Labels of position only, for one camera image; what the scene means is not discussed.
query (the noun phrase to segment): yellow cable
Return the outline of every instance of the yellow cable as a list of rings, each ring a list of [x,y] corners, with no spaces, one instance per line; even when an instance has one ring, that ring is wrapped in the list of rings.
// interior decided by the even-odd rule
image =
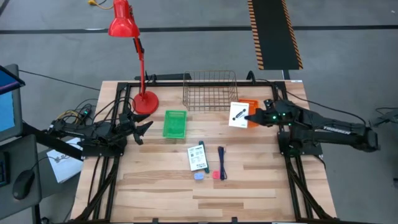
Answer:
[[[75,121],[75,124],[77,124],[77,122],[79,121],[79,115],[78,115],[78,113],[76,111],[70,111],[70,110],[69,111],[65,111],[62,114],[60,114],[57,119],[60,119],[62,116],[65,116],[68,113],[71,113],[71,114],[73,114],[73,115],[75,115],[77,117],[76,121]]]
[[[87,3],[91,4],[92,6],[98,6],[99,8],[104,9],[104,10],[113,9],[113,5],[111,7],[102,7],[96,2],[96,0],[88,0]]]

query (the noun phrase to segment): cable bundle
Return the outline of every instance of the cable bundle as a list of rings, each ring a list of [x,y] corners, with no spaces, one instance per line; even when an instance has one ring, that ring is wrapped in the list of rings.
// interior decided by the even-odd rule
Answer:
[[[218,146],[218,156],[220,157],[220,179],[221,180],[226,180],[227,175],[224,169],[224,148],[221,146]]]

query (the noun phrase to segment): floor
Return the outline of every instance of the floor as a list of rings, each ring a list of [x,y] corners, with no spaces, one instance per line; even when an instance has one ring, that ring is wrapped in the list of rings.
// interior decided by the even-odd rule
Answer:
[[[132,1],[139,27],[248,26],[243,0]],[[294,26],[345,26],[398,24],[395,0],[287,0]],[[11,0],[0,17],[6,29],[107,28],[113,11],[86,1]],[[396,106],[398,30],[334,30],[295,32],[304,69],[290,71],[303,80],[309,100],[350,111],[363,118],[374,109]],[[184,70],[234,70],[244,78],[281,79],[280,71],[259,71],[250,32],[145,33],[149,73]],[[103,80],[130,80],[139,64],[131,40],[107,34],[0,35],[0,64],[95,88]],[[24,120],[44,129],[51,120],[98,92],[21,73]],[[324,116],[355,122],[355,118],[311,105]],[[343,220],[396,223],[398,189],[398,138],[391,124],[376,129],[382,150],[372,154],[350,147],[323,145],[327,175],[338,216]],[[70,190],[43,199],[42,216],[61,222],[73,203],[77,179]],[[29,223],[30,210],[0,223]]]

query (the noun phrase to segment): green plastic container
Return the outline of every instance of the green plastic container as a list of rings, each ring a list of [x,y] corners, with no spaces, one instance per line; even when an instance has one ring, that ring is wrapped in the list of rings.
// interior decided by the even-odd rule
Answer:
[[[186,111],[166,111],[166,115],[164,117],[163,137],[184,139],[186,127]]]

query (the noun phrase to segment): red desk lamp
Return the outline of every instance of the red desk lamp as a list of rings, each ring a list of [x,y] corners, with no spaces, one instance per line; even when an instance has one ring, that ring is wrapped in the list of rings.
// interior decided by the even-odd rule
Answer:
[[[132,7],[127,0],[114,0],[114,19],[109,27],[108,34],[112,37],[132,37],[141,63],[141,90],[134,97],[135,109],[139,114],[152,114],[159,105],[155,93],[145,91],[144,80],[144,49],[139,39],[139,29],[134,22]]]

